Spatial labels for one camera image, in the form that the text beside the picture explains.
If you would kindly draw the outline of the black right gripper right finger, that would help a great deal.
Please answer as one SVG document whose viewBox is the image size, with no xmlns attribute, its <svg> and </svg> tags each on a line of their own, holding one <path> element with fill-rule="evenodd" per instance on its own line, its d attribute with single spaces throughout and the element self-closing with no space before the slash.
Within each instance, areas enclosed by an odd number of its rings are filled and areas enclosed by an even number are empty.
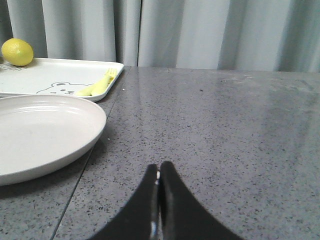
<svg viewBox="0 0 320 240">
<path fill-rule="evenodd" d="M 160 166 L 160 208 L 165 240 L 240 240 L 196 200 L 175 166 Z"/>
</svg>

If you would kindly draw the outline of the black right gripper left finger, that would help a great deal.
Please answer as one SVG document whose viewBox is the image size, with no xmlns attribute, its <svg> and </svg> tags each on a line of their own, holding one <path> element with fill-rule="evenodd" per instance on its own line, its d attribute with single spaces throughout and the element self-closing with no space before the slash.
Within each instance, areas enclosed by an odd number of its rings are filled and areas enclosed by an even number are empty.
<svg viewBox="0 0 320 240">
<path fill-rule="evenodd" d="M 147 166 L 138 188 L 120 212 L 92 240 L 156 240 L 159 229 L 159 172 Z"/>
</svg>

